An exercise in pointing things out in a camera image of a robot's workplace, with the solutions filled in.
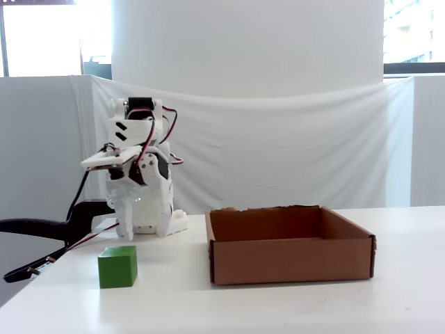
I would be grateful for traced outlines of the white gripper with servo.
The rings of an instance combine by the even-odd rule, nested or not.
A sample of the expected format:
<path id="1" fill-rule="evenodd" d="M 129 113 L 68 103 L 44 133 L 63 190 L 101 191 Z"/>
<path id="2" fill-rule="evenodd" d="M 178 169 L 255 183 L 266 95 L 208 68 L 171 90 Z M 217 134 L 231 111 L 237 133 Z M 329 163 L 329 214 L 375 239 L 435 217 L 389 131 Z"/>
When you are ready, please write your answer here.
<path id="1" fill-rule="evenodd" d="M 133 205 L 139 195 L 149 194 L 148 221 L 158 237 L 167 235 L 172 216 L 172 180 L 159 171 L 161 158 L 154 151 L 138 156 L 135 148 L 106 151 L 106 157 L 117 159 L 107 173 L 107 204 L 115 211 L 118 234 L 127 241 L 134 237 Z"/>

